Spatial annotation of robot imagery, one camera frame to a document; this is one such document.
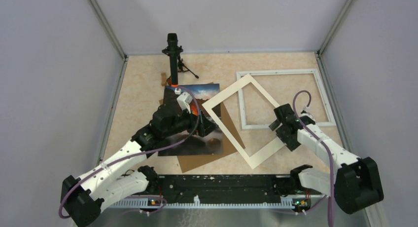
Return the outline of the white picture frame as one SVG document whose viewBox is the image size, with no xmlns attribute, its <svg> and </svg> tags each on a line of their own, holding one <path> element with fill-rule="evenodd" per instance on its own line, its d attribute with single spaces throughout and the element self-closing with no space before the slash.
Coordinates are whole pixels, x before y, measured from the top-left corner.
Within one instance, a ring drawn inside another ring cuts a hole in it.
<svg viewBox="0 0 418 227">
<path fill-rule="evenodd" d="M 280 75 L 313 75 L 315 78 L 315 82 L 323 103 L 323 106 L 325 108 L 325 112 L 327 115 L 328 121 L 324 122 L 316 122 L 318 126 L 321 127 L 331 127 L 336 126 L 335 117 L 333 115 L 330 102 L 328 99 L 328 96 L 326 94 L 324 84 L 321 78 L 321 75 L 318 71 L 318 69 L 285 69 L 285 70 L 262 70 L 262 71 L 240 71 L 236 72 L 237 80 L 240 80 L 242 77 L 246 75 L 251 76 L 280 76 Z M 240 108 L 240 119 L 241 119 L 241 128 L 243 130 L 249 130 L 249 129 L 265 129 L 268 128 L 268 124 L 261 124 L 261 125 L 248 125 L 246 123 L 246 117 L 245 117 L 245 104 L 244 104 L 244 93 L 243 89 L 240 89 L 238 91 L 238 102 L 239 102 L 239 108 Z"/>
</svg>

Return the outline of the brown backing board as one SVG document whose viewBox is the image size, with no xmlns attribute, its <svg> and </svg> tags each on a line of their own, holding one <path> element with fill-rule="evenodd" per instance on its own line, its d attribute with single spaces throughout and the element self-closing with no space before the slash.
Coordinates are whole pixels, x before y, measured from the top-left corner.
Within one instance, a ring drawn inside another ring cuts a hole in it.
<svg viewBox="0 0 418 227">
<path fill-rule="evenodd" d="M 221 103 L 213 108 L 213 111 L 219 116 L 223 124 L 245 149 L 244 143 L 224 103 Z M 170 136 L 164 141 L 167 144 L 163 143 L 163 146 L 171 145 L 174 142 L 185 139 L 188 135 L 189 133 L 184 131 Z M 237 150 L 229 139 L 223 138 L 223 133 L 219 128 L 217 128 L 206 137 L 202 138 L 197 135 L 193 135 L 191 138 L 188 138 L 184 143 L 175 148 L 159 151 L 158 157 L 177 158 L 182 173 L 185 173 L 195 168 L 215 162 L 216 160 L 236 152 Z"/>
</svg>

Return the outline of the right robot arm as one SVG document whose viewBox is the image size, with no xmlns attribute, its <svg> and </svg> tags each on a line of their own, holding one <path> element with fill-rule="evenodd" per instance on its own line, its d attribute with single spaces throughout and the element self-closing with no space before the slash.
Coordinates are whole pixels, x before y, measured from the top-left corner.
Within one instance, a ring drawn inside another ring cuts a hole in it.
<svg viewBox="0 0 418 227">
<path fill-rule="evenodd" d="M 303 165 L 291 171 L 289 187 L 294 193 L 313 189 L 333 198 L 339 208 L 353 214 L 384 200 L 377 163 L 361 158 L 327 136 L 306 111 L 298 116 L 290 104 L 274 109 L 276 120 L 269 128 L 290 150 L 309 148 L 329 166 L 330 172 Z"/>
</svg>

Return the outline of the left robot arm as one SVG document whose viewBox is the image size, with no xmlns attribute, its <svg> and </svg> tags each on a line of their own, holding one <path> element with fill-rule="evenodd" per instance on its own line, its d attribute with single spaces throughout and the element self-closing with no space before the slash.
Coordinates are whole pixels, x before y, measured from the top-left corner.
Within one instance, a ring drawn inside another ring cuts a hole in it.
<svg viewBox="0 0 418 227">
<path fill-rule="evenodd" d="M 150 174 L 150 168 L 127 177 L 122 175 L 152 154 L 177 147 L 193 135 L 205 137 L 217 127 L 200 108 L 179 113 L 175 106 L 159 106 L 150 122 L 114 155 L 77 178 L 70 175 L 63 180 L 59 217 L 71 218 L 78 227 L 87 227 L 113 203 L 136 192 L 154 193 L 158 181 Z"/>
</svg>

